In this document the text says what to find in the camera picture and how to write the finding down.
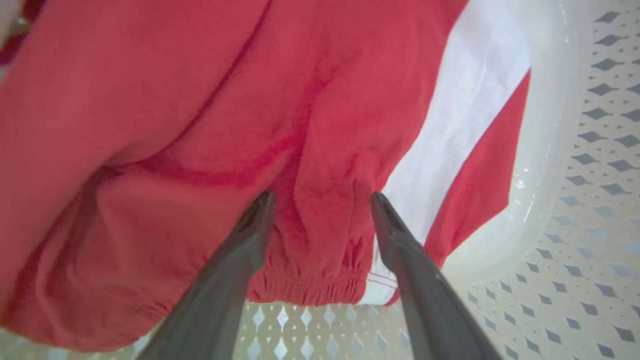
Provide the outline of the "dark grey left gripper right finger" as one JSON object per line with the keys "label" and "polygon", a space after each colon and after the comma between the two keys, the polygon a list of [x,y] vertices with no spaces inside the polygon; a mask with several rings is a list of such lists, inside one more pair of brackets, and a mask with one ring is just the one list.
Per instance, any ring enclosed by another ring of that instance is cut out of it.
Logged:
{"label": "dark grey left gripper right finger", "polygon": [[384,194],[371,196],[384,265],[395,274],[414,360],[502,360]]}

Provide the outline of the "red and white jacket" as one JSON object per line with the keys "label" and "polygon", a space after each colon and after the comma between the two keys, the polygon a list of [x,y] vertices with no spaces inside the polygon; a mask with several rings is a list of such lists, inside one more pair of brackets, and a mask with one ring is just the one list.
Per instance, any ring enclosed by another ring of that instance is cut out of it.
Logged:
{"label": "red and white jacket", "polygon": [[0,50],[0,328],[87,353],[165,318],[262,193],[252,302],[391,305],[371,196],[437,267],[508,203],[510,0],[23,0]]}

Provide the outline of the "white perforated laundry basket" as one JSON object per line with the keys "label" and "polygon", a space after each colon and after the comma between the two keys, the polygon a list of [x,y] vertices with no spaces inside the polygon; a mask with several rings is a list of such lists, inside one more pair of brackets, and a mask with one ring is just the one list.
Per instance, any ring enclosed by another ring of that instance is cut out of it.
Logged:
{"label": "white perforated laundry basket", "polygon": [[[509,203],[441,268],[505,359],[640,360],[640,0],[509,1],[531,55]],[[137,360],[160,322],[98,352],[0,328],[0,360]],[[247,295],[233,357],[413,360],[400,296]]]}

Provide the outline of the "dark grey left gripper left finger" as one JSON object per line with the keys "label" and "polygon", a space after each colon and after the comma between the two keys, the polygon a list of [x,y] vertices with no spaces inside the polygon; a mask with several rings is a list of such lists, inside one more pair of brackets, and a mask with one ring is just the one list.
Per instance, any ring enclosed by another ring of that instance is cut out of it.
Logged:
{"label": "dark grey left gripper left finger", "polygon": [[211,255],[138,360],[233,360],[249,283],[262,269],[275,194],[261,194]]}

